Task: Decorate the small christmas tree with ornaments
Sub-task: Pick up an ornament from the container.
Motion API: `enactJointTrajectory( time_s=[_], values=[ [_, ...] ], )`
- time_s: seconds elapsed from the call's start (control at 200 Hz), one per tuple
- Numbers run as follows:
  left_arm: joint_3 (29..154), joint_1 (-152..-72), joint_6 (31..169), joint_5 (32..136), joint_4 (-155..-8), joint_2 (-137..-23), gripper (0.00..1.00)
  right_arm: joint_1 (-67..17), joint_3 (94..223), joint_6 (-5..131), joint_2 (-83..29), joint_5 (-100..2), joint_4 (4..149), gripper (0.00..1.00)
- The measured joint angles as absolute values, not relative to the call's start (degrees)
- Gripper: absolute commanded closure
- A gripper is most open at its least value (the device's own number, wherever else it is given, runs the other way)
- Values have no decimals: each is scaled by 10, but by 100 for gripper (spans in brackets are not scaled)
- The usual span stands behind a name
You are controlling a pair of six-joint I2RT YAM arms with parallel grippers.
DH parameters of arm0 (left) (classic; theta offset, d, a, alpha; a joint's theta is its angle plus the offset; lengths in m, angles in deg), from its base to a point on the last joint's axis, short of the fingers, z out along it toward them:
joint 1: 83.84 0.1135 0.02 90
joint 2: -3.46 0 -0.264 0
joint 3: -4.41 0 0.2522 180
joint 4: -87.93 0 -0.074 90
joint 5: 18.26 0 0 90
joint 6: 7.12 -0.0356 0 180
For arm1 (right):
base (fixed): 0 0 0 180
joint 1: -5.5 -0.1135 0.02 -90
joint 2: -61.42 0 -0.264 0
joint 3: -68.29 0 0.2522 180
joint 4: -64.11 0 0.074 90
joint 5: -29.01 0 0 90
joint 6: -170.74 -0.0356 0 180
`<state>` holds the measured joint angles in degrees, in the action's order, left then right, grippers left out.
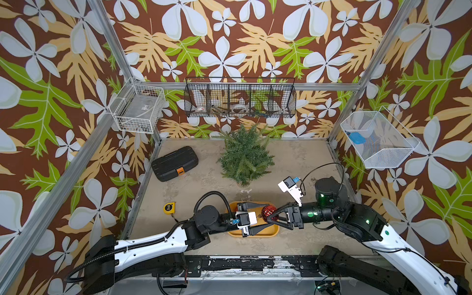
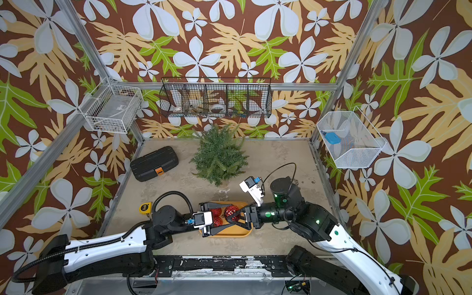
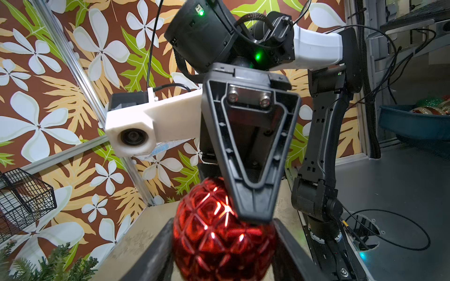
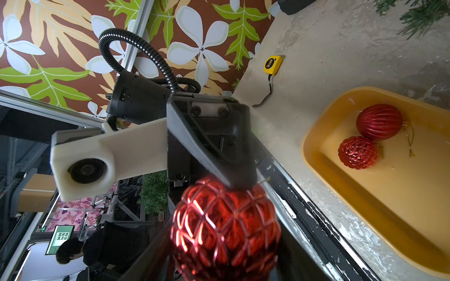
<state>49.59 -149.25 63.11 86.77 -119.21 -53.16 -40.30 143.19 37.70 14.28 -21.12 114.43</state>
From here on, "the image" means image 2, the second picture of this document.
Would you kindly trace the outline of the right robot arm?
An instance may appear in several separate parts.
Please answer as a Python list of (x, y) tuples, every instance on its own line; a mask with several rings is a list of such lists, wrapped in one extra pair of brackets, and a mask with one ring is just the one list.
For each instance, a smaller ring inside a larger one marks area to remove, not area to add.
[(326, 262), (300, 246), (286, 256), (294, 276), (315, 277), (347, 295), (411, 295), (417, 286), (408, 276), (388, 270), (364, 250), (329, 211), (304, 200), (290, 177), (270, 184), (274, 201), (264, 203), (263, 182), (253, 177), (240, 184), (254, 199), (235, 212), (226, 212), (228, 223), (259, 229), (265, 224), (286, 222), (286, 228), (315, 249), (333, 255), (341, 266)]

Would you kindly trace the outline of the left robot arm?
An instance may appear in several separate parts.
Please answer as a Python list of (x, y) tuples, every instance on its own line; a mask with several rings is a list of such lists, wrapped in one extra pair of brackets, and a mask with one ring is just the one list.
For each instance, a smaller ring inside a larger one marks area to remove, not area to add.
[(46, 295), (66, 285), (99, 275), (122, 274), (142, 277), (153, 272), (153, 252), (173, 242), (175, 234), (199, 231), (215, 236), (241, 221), (239, 209), (206, 202), (195, 211), (186, 195), (169, 191), (151, 205), (150, 220), (127, 232), (89, 240), (55, 237), (39, 258), (14, 272), (14, 283), (32, 283), (34, 295)]

